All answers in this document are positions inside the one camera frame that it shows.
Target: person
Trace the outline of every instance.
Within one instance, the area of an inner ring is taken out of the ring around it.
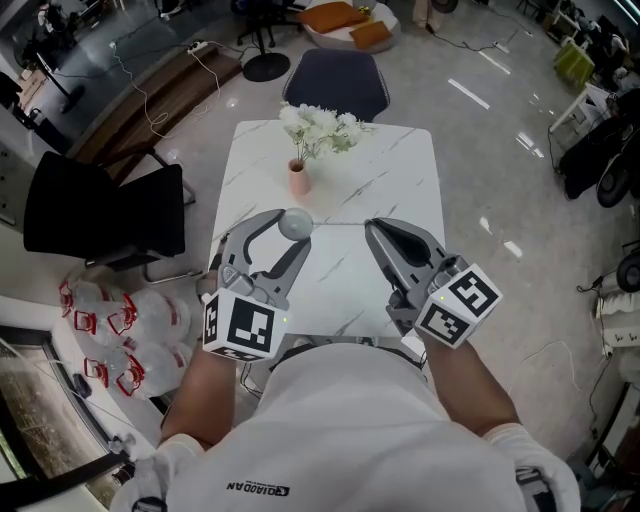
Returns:
[[[623,41],[618,34],[611,32],[605,34],[602,43],[604,58],[597,71],[600,75],[602,85],[612,91],[617,91],[618,86],[613,81],[613,73],[622,67],[625,57],[629,55],[629,42]]]
[[[571,470],[473,346],[423,341],[439,399],[393,351],[302,344],[233,429],[236,361],[198,348],[159,448],[111,511],[578,512]]]

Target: gray floor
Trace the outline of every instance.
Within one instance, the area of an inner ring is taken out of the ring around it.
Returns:
[[[574,93],[553,71],[558,46],[531,20],[515,14],[516,0],[498,8],[530,25],[532,37],[513,20],[467,0],[461,1],[440,32],[452,41],[478,47],[496,40],[504,43],[518,29],[508,44],[508,55],[486,51],[509,74],[478,53],[418,30],[410,21],[411,5],[405,2],[389,3],[403,25],[402,38],[375,57],[391,94],[390,107],[376,122],[431,132],[447,249],[477,262],[505,296],[474,334],[473,343],[505,388],[513,387],[521,419],[533,435],[555,453],[568,456],[589,438],[588,397],[597,370],[603,367],[599,338],[589,317],[593,297],[578,294],[576,285],[588,285],[615,268],[620,245],[637,238],[629,203],[605,210],[597,205],[593,191],[572,202],[564,198],[552,171],[547,128]],[[278,29],[276,38],[278,50],[293,62],[313,47],[293,30]],[[483,108],[452,87],[449,79],[490,107]],[[285,80],[286,76],[269,83],[251,83],[242,76],[233,79],[207,116],[195,124],[185,120],[173,138],[158,145],[169,160],[182,163],[186,178],[198,191],[198,203],[187,214],[188,251],[172,268],[206,265],[236,123],[276,118]],[[209,101],[214,102],[215,95]],[[565,145],[575,137],[574,129],[579,127],[570,122],[559,132]],[[530,140],[531,148],[518,138]],[[561,154],[554,141],[555,158]],[[145,161],[136,174],[153,168]],[[516,244],[521,255],[508,250],[505,242]],[[573,387],[569,354],[562,344],[527,361],[518,372],[520,361],[556,340],[564,340],[571,349],[581,392]],[[266,373],[256,368],[256,375],[264,385]],[[619,390],[614,360],[594,396],[600,425]]]

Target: orange cushion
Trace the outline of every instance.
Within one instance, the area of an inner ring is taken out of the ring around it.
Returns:
[[[367,20],[367,15],[345,2],[330,2],[305,9],[297,14],[298,21],[320,34],[342,27],[350,27]]]
[[[391,32],[382,21],[376,21],[371,25],[365,25],[350,32],[356,42],[358,50],[366,50],[374,44],[386,41],[391,37]]]

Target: marble table top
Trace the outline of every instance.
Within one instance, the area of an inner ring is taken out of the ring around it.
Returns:
[[[369,125],[347,153],[307,161],[311,191],[289,191],[287,163],[296,149],[280,121],[236,127],[216,215],[210,261],[235,224],[276,208],[304,208],[314,220],[312,249],[291,292],[289,332],[325,336],[399,336],[385,306],[382,275],[363,223],[392,217],[430,231],[444,246],[440,186],[431,135],[402,126]],[[272,227],[250,246],[251,271],[270,270],[292,242]]]

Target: wheel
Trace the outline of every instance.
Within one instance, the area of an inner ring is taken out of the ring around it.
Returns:
[[[640,291],[640,252],[632,252],[620,262],[616,281],[620,289],[627,293]]]
[[[598,182],[598,203],[605,208],[618,204],[633,186],[635,178],[628,159],[620,153],[614,156]]]

